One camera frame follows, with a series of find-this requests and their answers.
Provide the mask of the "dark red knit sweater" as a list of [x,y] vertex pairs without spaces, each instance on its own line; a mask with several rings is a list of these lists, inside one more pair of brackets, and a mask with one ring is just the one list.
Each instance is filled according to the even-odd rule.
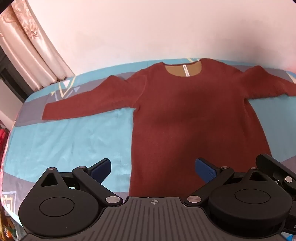
[[204,183],[197,158],[246,172],[270,154],[250,99],[295,96],[295,84],[255,66],[245,71],[212,59],[187,67],[162,62],[123,80],[45,106],[43,120],[132,108],[130,196],[185,197]]

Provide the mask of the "pink satin curtain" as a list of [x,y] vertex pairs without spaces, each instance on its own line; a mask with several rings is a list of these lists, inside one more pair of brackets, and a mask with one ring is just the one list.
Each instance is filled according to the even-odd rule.
[[1,13],[1,47],[34,91],[74,76],[28,1],[13,1]]

